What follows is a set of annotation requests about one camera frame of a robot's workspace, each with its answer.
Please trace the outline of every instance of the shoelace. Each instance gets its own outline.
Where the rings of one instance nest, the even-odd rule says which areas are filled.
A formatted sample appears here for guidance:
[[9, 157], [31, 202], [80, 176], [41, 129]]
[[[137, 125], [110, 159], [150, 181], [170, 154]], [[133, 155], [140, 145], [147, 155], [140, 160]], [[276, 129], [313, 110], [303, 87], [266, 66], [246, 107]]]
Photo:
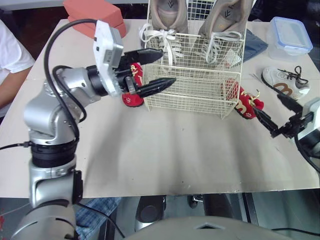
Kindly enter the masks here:
[[168, 56], [168, 65], [172, 66], [173, 62], [177, 62], [178, 58], [183, 58], [184, 55], [180, 53], [182, 51], [182, 45], [178, 39], [174, 36], [176, 31], [174, 29], [166, 30], [154, 30], [153, 26], [146, 23], [142, 26], [139, 31], [139, 37], [142, 42], [147, 43], [153, 38], [158, 38], [162, 42], [159, 44], [163, 47], [163, 52]]
[[222, 47], [222, 41], [237, 42], [241, 39], [241, 33], [237, 31], [212, 32], [209, 43], [203, 43], [201, 48], [201, 56], [205, 58], [208, 64], [217, 61], [218, 51]]
[[301, 73], [302, 73], [301, 66], [296, 66], [294, 68], [295, 73], [286, 71], [286, 70], [281, 70], [281, 69], [278, 69], [278, 70], [287, 74], [286, 79], [292, 80], [292, 78], [294, 78], [301, 85], [307, 84], [309, 82], [308, 80], [301, 78]]
[[245, 91], [241, 92], [241, 95], [244, 95], [245, 97], [246, 97], [247, 95], [249, 95], [250, 98], [249, 98], [248, 100], [249, 100], [249, 104], [250, 104], [252, 107], [256, 106], [254, 100], [258, 99], [259, 96], [260, 96], [260, 92], [259, 92], [258, 90], [256, 90], [256, 91], [258, 92], [257, 96], [254, 96], [254, 95], [252, 95], [251, 93], [248, 93], [248, 92], [245, 92]]

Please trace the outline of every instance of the black cable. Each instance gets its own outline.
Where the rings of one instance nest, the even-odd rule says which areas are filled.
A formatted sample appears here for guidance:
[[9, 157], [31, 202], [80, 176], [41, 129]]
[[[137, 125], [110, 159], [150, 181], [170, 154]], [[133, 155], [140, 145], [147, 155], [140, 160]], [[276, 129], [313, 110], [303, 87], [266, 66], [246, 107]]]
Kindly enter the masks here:
[[309, 234], [309, 235], [313, 235], [313, 236], [320, 236], [320, 233], [311, 232], [311, 231], [305, 231], [305, 230], [296, 229], [296, 228], [291, 228], [291, 227], [274, 228], [274, 229], [271, 229], [271, 230], [272, 230], [272, 231], [285, 231], [285, 230], [290, 230], [290, 231], [295, 231], [295, 232], [299, 232], [299, 233], [303, 233], [303, 234]]
[[43, 67], [44, 67], [44, 74], [45, 77], [47, 79], [47, 82], [50, 86], [50, 88], [52, 89], [56, 99], [58, 100], [58, 102], [60, 103], [62, 110], [68, 120], [68, 122], [71, 125], [71, 128], [74, 132], [74, 137], [75, 137], [75, 141], [78, 142], [79, 141], [79, 129], [77, 126], [77, 123], [74, 119], [74, 117], [72, 116], [71, 112], [69, 111], [66, 103], [64, 102], [64, 100], [62, 99], [62, 97], [60, 96], [60, 94], [58, 93], [56, 86], [50, 76], [50, 71], [49, 71], [49, 54], [50, 54], [50, 50], [55, 42], [55, 40], [57, 39], [57, 37], [64, 32], [65, 30], [67, 30], [68, 28], [74, 26], [74, 25], [78, 25], [78, 24], [83, 24], [83, 23], [93, 23], [96, 24], [97, 20], [94, 19], [80, 19], [80, 20], [75, 20], [72, 22], [69, 22], [68, 24], [62, 26], [60, 29], [58, 29], [50, 38], [50, 40], [48, 41], [47, 47], [45, 49], [44, 52], [44, 60], [43, 60]]
[[55, 66], [52, 70], [52, 76], [53, 76], [54, 80], [56, 81], [56, 83], [58, 84], [59, 88], [61, 88], [61, 90], [64, 91], [65, 94], [67, 94], [69, 96], [69, 98], [71, 98], [72, 101], [74, 101], [74, 103], [81, 109], [81, 111], [83, 113], [83, 117], [79, 120], [79, 122], [81, 123], [84, 120], [86, 120], [87, 111], [85, 110], [85, 107], [79, 102], [79, 100], [75, 96], [73, 96], [73, 94], [70, 92], [70, 90], [68, 88], [66, 88], [65, 85], [61, 82], [61, 80], [57, 74], [57, 71], [60, 69], [72, 69], [72, 67], [64, 66], [64, 65]]
[[320, 168], [313, 162], [311, 161], [310, 157], [307, 155], [306, 151], [303, 149], [301, 146], [301, 143], [298, 139], [298, 133], [299, 133], [300, 127], [296, 128], [295, 135], [294, 135], [294, 142], [296, 145], [296, 148], [298, 151], [301, 153], [302, 157], [318, 172], [320, 173]]
[[96, 210], [94, 208], [91, 208], [89, 206], [83, 205], [81, 203], [77, 203], [77, 205], [82, 207], [82, 208], [94, 211], [95, 213], [100, 214], [101, 216], [104, 216], [115, 227], [115, 229], [118, 231], [118, 233], [121, 235], [121, 237], [125, 238], [125, 235], [122, 233], [122, 231], [120, 230], [118, 225], [107, 214], [104, 214], [102, 211], [98, 211], [98, 210]]
[[15, 144], [10, 144], [7, 146], [2, 146], [0, 147], [0, 150], [3, 149], [9, 149], [9, 148], [15, 148], [15, 147], [24, 147], [24, 148], [28, 148], [32, 145], [31, 141], [25, 141], [23, 143], [15, 143]]

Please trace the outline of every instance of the white shoelace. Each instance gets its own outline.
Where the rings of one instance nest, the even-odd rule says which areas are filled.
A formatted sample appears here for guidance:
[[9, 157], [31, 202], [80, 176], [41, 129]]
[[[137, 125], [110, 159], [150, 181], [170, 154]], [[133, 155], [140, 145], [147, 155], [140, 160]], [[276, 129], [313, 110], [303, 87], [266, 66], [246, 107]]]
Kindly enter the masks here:
[[168, 57], [168, 65], [172, 66], [173, 62], [177, 62], [178, 58], [183, 58], [184, 55], [182, 52], [182, 45], [178, 39], [174, 36], [176, 31], [174, 29], [166, 30], [154, 30], [153, 26], [149, 23], [146, 23], [142, 26], [139, 31], [139, 37], [142, 42], [147, 43], [153, 38], [158, 38], [162, 40], [159, 44], [162, 47], [163, 52]]
[[209, 43], [203, 43], [200, 55], [205, 58], [208, 64], [213, 64], [217, 61], [218, 51], [222, 47], [220, 40], [237, 42], [241, 37], [241, 33], [237, 31], [212, 32]]

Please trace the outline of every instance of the shoe insole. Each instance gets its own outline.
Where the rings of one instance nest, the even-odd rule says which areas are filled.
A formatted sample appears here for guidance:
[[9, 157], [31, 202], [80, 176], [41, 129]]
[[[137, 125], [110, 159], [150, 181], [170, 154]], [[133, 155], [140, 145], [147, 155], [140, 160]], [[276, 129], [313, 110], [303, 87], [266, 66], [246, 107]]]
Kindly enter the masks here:
[[223, 32], [241, 19], [241, 0], [237, 3], [224, 7], [217, 17], [213, 32]]
[[179, 10], [178, 0], [159, 0], [157, 10], [161, 22], [169, 28], [177, 19]]

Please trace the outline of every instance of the robotic arm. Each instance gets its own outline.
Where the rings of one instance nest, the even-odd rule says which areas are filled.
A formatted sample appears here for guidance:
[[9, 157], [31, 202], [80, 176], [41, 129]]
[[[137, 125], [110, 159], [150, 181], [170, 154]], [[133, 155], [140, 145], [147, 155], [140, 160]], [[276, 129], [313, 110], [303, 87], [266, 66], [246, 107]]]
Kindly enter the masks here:
[[79, 130], [73, 121], [76, 124], [81, 121], [84, 107], [106, 95], [116, 97], [129, 92], [144, 98], [163, 91], [176, 80], [160, 78], [138, 86], [131, 64], [152, 63], [162, 57], [162, 51], [141, 49], [122, 56], [118, 30], [103, 21], [96, 22], [93, 51], [96, 65], [55, 67], [52, 72], [55, 82], [47, 79], [40, 94], [25, 108], [24, 121], [29, 128], [32, 154], [29, 192], [33, 210], [22, 219], [13, 240], [78, 239], [72, 205], [82, 199], [83, 181], [81, 171], [76, 170]]

